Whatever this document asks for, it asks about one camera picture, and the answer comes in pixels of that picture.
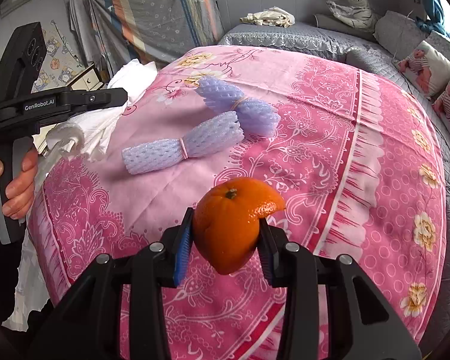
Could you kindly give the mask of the person's left hand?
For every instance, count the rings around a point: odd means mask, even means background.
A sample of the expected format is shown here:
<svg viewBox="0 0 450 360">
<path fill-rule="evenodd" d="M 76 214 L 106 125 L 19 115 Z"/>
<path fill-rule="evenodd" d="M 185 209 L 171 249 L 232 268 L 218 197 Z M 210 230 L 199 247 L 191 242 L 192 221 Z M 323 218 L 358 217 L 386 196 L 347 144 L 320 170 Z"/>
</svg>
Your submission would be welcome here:
<svg viewBox="0 0 450 360">
<path fill-rule="evenodd" d="M 0 176 L 4 166 L 0 161 Z M 34 179 L 38 171 L 38 152 L 34 146 L 26 153 L 22 161 L 22 169 L 6 187 L 8 201 L 2 207 L 5 217 L 24 219 L 34 201 Z"/>
</svg>

